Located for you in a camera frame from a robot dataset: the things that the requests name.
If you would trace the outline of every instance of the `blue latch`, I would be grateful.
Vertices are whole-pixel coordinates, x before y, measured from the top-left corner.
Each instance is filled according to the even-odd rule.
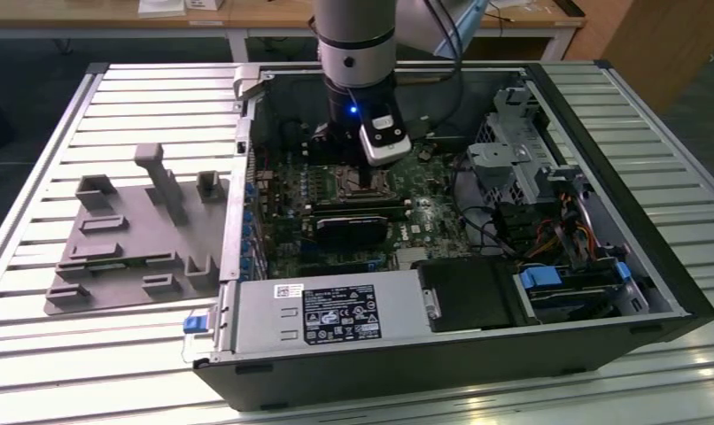
[[[206,316],[189,316],[182,320],[184,334],[201,334],[206,332]]]
[[[244,193],[248,197],[253,197],[256,195],[256,190],[253,189],[253,184],[249,182],[244,185]]]
[[[630,275],[630,268],[627,267],[627,264],[622,261],[616,261],[615,269],[619,273],[619,278],[622,279],[622,282],[627,282],[632,278],[632,276]]]
[[[520,281],[527,290],[533,287],[561,285],[561,277],[556,267],[552,266],[529,267],[520,273]]]

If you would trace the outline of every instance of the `warning label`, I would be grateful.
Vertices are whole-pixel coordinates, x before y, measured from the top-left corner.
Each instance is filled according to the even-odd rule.
[[[301,300],[309,345],[380,338],[372,285],[304,290]]]

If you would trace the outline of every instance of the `wooden desk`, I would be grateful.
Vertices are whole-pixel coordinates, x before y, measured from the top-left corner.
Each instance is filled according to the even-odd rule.
[[[309,37],[309,0],[225,0],[221,9],[185,16],[140,19],[138,0],[0,0],[0,39],[223,37],[232,60],[248,62],[249,37]],[[501,9],[503,22],[485,17],[476,37],[540,37],[549,40],[543,59],[559,60],[573,31],[584,24],[552,0]]]
[[[714,0],[573,0],[590,22],[568,59],[607,59],[662,113],[714,52]]]
[[[0,0],[0,28],[225,27],[231,6],[225,0],[219,11],[140,19],[138,0]]]
[[[311,0],[232,0],[229,42],[233,57],[243,58],[236,60],[248,61],[245,39],[249,37],[312,36],[307,27],[311,16]],[[528,6],[501,9],[501,17],[511,22],[500,24],[496,18],[485,16],[475,36],[547,38],[543,60],[561,59],[573,31],[584,24],[584,18],[567,16],[552,0],[535,0]]]

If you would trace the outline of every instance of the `black cable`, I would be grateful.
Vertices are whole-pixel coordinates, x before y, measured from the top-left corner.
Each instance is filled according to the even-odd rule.
[[[501,9],[499,9],[499,6],[495,5],[493,3],[488,3],[488,4],[491,5],[493,9],[496,9],[496,14],[499,15],[499,16],[495,16],[493,18],[499,20],[499,38],[501,38],[503,37],[503,21],[504,21],[504,18],[501,18]]]
[[[455,161],[455,163],[460,162],[460,158],[463,158],[461,155],[457,156],[457,160]],[[468,219],[467,216],[461,213],[460,205],[457,204],[457,200],[456,200],[456,190],[455,190],[456,189],[456,178],[457,178],[457,175],[459,175],[459,164],[453,164],[453,167],[451,169],[452,169],[452,171],[451,171],[451,183],[449,183],[449,185],[451,185],[451,207],[453,209],[453,212],[460,216],[460,218],[464,220],[464,222],[467,223],[467,225],[471,228],[477,230],[477,232],[480,232],[481,235],[487,236],[493,241],[493,243],[496,243],[496,246],[499,248],[501,248],[501,251],[504,252],[504,254],[507,256],[509,256],[512,258],[516,258],[516,259],[521,259],[523,256],[520,254],[517,254],[517,252],[512,249],[512,247],[493,233],[491,233],[488,230],[485,230],[481,226],[477,226],[471,221],[471,219]]]
[[[436,4],[439,5],[439,8],[443,11],[445,18],[449,21],[451,27],[453,28],[453,35],[457,38],[456,44],[451,40],[449,32],[443,26],[443,22],[440,21],[439,14],[436,13],[436,10],[433,9],[432,4],[429,4],[429,0],[423,0],[423,3],[425,4],[425,8],[428,9],[429,16],[436,22],[436,27],[439,28],[439,31],[443,34],[443,38],[445,39],[445,42],[453,53],[453,69],[451,70],[451,73],[448,74],[448,76],[443,77],[439,82],[451,80],[455,76],[457,77],[457,89],[455,93],[453,103],[451,105],[451,108],[443,114],[443,116],[431,124],[429,130],[432,131],[449,119],[453,113],[460,109],[460,105],[461,105],[461,95],[464,93],[464,80],[461,78],[461,38],[460,38],[460,33],[456,28],[456,25],[453,24],[453,19],[451,19],[449,11],[447,10],[445,6],[440,3],[440,1],[436,0]]]

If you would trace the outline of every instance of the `aluminum work table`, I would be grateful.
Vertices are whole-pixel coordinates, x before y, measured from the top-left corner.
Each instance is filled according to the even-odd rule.
[[[185,346],[181,333],[210,298],[45,316],[78,177],[145,183],[129,161],[144,142],[164,144],[180,180],[229,173],[244,120],[235,67],[110,65],[84,77],[0,228],[0,423],[714,422],[714,322],[595,372],[237,413],[190,371],[186,352],[206,351],[209,338]],[[590,62],[543,67],[714,305],[711,176],[612,70]]]

